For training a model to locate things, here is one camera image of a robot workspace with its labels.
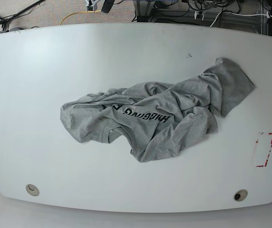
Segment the grey printed T-shirt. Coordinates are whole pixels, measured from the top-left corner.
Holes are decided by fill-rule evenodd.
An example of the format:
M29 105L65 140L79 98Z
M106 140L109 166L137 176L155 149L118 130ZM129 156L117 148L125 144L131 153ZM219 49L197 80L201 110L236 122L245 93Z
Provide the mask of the grey printed T-shirt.
M201 75L175 83L146 82L88 94L63 104L60 120L79 143L112 143L124 136L138 162L176 157L218 130L253 90L241 67L218 58Z

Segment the black cylinder object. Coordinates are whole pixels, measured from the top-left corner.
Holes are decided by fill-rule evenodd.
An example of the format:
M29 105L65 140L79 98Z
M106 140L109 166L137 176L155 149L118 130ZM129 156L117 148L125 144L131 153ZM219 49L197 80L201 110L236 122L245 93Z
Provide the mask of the black cylinder object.
M105 0L101 11L105 14L108 14L114 5L115 0Z

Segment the black tripod stand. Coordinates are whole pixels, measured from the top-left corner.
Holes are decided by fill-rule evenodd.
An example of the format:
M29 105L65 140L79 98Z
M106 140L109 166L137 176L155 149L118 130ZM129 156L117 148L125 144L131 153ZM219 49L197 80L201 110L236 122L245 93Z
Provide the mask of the black tripod stand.
M21 11L9 16L0 15L0 33L9 32L9 27L12 21L30 14L37 6L39 6L43 2L44 0L38 0L35 3L22 9Z

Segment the aluminium frame base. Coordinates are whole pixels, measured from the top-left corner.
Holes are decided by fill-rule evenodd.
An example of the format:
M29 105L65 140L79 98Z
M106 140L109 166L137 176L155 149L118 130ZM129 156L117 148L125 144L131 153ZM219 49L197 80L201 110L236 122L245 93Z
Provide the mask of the aluminium frame base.
M156 0L133 0L135 18L133 22L155 22L154 5Z

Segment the red tape rectangle marking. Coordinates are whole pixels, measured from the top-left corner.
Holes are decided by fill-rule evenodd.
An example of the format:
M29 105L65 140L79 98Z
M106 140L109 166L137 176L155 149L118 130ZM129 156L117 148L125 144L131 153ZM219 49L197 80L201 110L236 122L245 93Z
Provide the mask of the red tape rectangle marking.
M255 142L254 165L256 168L267 166L272 149L272 132L262 132Z

